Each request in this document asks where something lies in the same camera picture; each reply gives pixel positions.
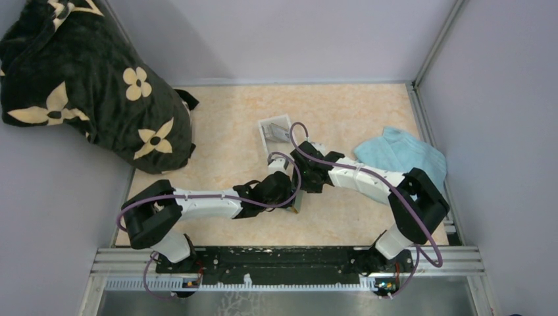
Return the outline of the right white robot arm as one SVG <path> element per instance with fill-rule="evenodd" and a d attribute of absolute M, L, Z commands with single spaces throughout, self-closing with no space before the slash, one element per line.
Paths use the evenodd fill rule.
<path fill-rule="evenodd" d="M 388 271 L 409 246 L 429 242 L 449 212 L 442 193 L 421 169 L 377 169 L 336 151 L 323 155 L 308 141 L 291 156 L 300 170 L 303 191 L 317 194 L 329 185 L 359 192 L 390 207 L 395 222 L 371 247 L 370 262 L 378 271 Z"/>

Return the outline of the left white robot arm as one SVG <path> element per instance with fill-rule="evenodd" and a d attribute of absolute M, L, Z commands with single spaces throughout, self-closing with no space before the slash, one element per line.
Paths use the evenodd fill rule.
<path fill-rule="evenodd" d="M 190 238 L 174 229 L 178 222 L 213 217 L 248 219 L 265 211 L 287 209 L 296 195 L 297 187 L 280 171 L 220 191 L 183 190 L 169 180 L 158 180 L 123 204 L 116 221 L 127 233 L 131 248 L 150 249 L 187 273 L 195 268 L 197 254 Z"/>

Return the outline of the translucent white plastic bin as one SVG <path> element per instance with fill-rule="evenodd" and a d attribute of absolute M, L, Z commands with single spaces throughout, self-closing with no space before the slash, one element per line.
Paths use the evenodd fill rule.
<path fill-rule="evenodd" d="M 272 152 L 289 155 L 294 150 L 290 139 L 291 125 L 290 117 L 287 114 L 264 118 L 257 122 L 266 159 Z"/>

